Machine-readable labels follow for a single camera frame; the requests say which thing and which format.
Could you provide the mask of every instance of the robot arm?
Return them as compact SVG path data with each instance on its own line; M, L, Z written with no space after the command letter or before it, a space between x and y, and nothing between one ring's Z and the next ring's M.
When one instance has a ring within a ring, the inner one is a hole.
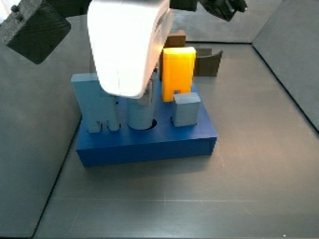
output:
M171 8L198 9L198 0L0 0L0 3L0 23L2 16L6 19L0 38L35 63L43 62L68 34L71 24L66 17L87 14L103 89L128 98L143 95L173 26ZM247 8L245 0L199 0L199 3L226 21Z

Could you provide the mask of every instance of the yellow block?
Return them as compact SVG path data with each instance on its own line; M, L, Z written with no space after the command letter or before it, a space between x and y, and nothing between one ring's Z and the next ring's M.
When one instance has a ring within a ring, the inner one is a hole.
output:
M162 97L174 101L175 93L191 92L197 50L189 48L163 49Z

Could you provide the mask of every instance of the light blue block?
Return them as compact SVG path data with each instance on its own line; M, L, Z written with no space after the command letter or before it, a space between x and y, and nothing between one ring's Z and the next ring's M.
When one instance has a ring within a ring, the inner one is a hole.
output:
M76 74L71 79L90 133L120 129L116 97L100 86L96 74Z
M158 83L150 79L145 95L140 99L127 99L127 124L135 130L147 130L155 119L155 104Z
M173 122L177 127L198 124L201 98L195 92L179 93L174 97Z

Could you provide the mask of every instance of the blue base block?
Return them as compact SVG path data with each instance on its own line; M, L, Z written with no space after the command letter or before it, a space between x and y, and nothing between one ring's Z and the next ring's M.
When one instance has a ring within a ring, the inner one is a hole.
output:
M203 103L198 112L198 125L175 127L173 103L157 99L157 126L146 131L134 130L126 123L126 99L119 99L122 128L116 132L90 134L82 122L78 154L84 166L124 162L142 162L211 155L217 143L217 129Z

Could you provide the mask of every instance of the gray wall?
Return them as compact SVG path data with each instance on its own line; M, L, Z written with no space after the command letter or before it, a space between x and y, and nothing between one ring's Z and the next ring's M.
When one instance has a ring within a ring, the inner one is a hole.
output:
M227 22L198 4L197 12L175 10L174 30L185 30L189 41L253 43L282 0L246 0L249 10Z
M79 124L70 80L92 62L86 20L71 21L40 65L0 45L0 237L32 236Z
M254 46L319 129L319 1L286 0Z

